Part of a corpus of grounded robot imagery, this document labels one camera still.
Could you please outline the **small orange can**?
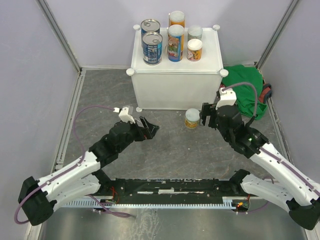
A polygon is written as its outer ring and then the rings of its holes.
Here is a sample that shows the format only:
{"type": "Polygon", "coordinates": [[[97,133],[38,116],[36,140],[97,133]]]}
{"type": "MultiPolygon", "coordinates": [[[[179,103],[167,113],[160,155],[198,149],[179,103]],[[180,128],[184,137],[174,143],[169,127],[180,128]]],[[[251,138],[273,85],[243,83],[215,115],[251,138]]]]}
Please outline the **small orange can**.
{"type": "Polygon", "coordinates": [[[199,39],[191,39],[187,43],[187,59],[197,62],[202,57],[203,42],[199,39]]]}

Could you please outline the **clear-lid can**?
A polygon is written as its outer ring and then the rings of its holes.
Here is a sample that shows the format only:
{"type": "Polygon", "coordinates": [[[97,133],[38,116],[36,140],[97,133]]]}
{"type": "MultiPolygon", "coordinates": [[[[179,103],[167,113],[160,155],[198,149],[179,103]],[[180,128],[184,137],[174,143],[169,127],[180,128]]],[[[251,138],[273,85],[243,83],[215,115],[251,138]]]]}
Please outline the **clear-lid can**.
{"type": "Polygon", "coordinates": [[[187,40],[192,39],[202,40],[203,28],[199,25],[192,25],[187,30],[187,40]]]}

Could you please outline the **tall can white lid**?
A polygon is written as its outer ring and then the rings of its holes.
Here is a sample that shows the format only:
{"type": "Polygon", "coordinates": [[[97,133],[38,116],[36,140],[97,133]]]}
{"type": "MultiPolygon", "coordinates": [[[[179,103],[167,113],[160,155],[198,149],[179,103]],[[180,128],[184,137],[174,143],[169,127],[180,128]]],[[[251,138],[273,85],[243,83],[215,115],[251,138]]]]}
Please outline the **tall can white lid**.
{"type": "Polygon", "coordinates": [[[173,24],[167,30],[167,54],[172,62],[179,62],[183,58],[184,33],[184,27],[179,24],[173,24]]]}

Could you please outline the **blue can with pull-tab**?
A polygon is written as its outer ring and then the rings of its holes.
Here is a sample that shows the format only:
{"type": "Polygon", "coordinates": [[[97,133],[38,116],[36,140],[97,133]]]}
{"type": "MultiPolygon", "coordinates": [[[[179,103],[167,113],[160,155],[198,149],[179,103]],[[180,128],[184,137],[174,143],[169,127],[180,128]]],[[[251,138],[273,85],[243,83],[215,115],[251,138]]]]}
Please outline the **blue can with pull-tab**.
{"type": "Polygon", "coordinates": [[[141,22],[140,28],[142,36],[149,32],[160,33],[161,24],[155,19],[145,19],[141,22]]]}

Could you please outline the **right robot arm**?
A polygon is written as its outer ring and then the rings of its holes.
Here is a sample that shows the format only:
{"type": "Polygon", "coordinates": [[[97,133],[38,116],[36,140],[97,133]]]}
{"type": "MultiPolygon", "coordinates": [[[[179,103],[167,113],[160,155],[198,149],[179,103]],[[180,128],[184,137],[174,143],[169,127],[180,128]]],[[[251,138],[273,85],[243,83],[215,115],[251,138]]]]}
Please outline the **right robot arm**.
{"type": "Polygon", "coordinates": [[[218,130],[223,139],[239,154],[250,159],[270,173],[281,186],[263,182],[247,174],[229,183],[236,196],[244,192],[256,195],[285,210],[302,228],[313,230],[320,221],[320,185],[303,174],[275,146],[251,124],[247,123],[237,105],[203,103],[200,111],[202,125],[218,130]]]}

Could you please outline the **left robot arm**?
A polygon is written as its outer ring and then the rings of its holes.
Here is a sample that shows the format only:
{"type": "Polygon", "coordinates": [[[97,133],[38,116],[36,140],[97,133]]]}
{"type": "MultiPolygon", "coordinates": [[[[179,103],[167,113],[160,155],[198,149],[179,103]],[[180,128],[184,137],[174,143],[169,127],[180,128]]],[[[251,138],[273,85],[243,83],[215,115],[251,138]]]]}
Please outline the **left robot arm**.
{"type": "Polygon", "coordinates": [[[119,121],[88,151],[60,170],[36,180],[28,177],[22,183],[18,197],[18,208],[14,221],[18,219],[19,210],[23,210],[27,219],[25,223],[37,226],[45,222],[52,214],[67,202],[86,195],[98,193],[106,195],[111,183],[102,168],[115,161],[119,154],[133,142],[151,140],[159,130],[141,116],[142,126],[136,122],[119,121]]]}

